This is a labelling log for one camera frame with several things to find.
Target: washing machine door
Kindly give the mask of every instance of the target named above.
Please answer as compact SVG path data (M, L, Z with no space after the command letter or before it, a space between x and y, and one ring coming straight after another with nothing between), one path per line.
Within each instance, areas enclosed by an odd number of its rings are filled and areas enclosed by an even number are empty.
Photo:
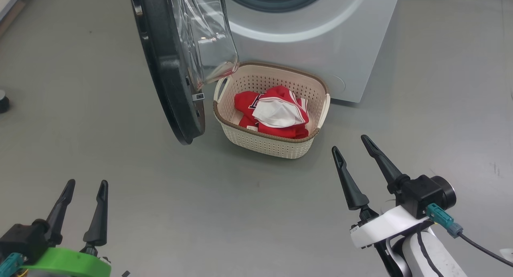
M162 108L182 144L205 131L202 87L238 68L224 0L132 0Z

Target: basket handle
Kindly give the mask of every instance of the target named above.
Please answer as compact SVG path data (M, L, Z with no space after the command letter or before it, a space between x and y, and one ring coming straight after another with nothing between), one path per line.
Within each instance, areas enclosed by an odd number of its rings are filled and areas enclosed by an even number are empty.
M328 108L329 107L329 104L331 102L331 97L329 96L329 94L326 94L326 100L324 101L324 105L322 106L322 115L321 115L321 118L319 119L319 123L317 124L317 127L322 127L322 125L324 124L324 120L326 120L326 116L328 115Z
M224 84L223 91L221 92L221 95L219 95L219 90L221 89L221 86L223 85L223 82L226 80L226 83ZM216 90L214 91L214 101L219 102L224 95L224 92L226 90L226 87L228 86L228 83L230 82L231 77L222 78L218 81L216 85Z

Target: laundry basket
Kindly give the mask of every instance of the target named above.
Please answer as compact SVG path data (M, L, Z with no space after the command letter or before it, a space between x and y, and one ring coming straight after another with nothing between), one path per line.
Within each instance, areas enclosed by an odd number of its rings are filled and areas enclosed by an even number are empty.
M245 91L262 93L277 85L283 85L296 97L308 100L311 127L308 137L298 140L277 137L231 122L237 111L234 105L236 94ZM214 92L214 114L232 143L262 154L297 159L306 154L319 133L329 102L328 87L316 76L277 65L243 63L233 75L218 81Z

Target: black cable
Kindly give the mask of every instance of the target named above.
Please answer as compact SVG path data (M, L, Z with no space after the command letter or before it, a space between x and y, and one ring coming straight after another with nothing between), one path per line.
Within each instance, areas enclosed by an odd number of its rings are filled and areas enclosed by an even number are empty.
M440 271L438 271L438 268L433 264L433 261L431 260L431 258L427 254L426 246L424 245L424 242L422 241L422 237L421 237L421 231L422 231L421 228L422 228L423 224L424 223L419 224L419 226L417 227L417 241L418 241L418 245L420 246L420 250L422 252L422 255L424 255L424 257L426 258L427 264L429 264L431 269L433 269L433 271L436 273L436 275L438 275L438 277L444 277L444 275L442 275L442 273L440 273Z
M506 259L504 259L504 258L500 257L499 255L497 255L497 254L495 254L495 253L493 253L493 252L491 252L491 251L489 251L489 250L487 250L487 249L483 248L482 246L480 246L480 245L479 245L479 244L477 244L476 242L474 242L474 241L472 241L471 239L469 239L469 237L467 237L467 236L463 235L463 233L462 233L462 232L458 233L458 236L459 236L459 237L461 237L463 240L467 241L467 242L468 242L469 244L471 244L472 246L474 246L474 247L478 248L479 250L483 251L484 253L488 254L489 256L491 256L491 257L493 257L493 258L495 258L495 259L499 260L500 262L502 262L502 263L504 263L504 264L506 264L506 265L508 265L508 266L513 267L513 262L510 262L510 261L508 261L508 260L506 260Z

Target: green bracket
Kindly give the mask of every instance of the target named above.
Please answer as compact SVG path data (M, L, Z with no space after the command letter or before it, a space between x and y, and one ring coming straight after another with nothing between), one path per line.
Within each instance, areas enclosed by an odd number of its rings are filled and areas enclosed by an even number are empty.
M35 264L21 268L74 277L109 277L111 270L97 257L66 248L48 248Z

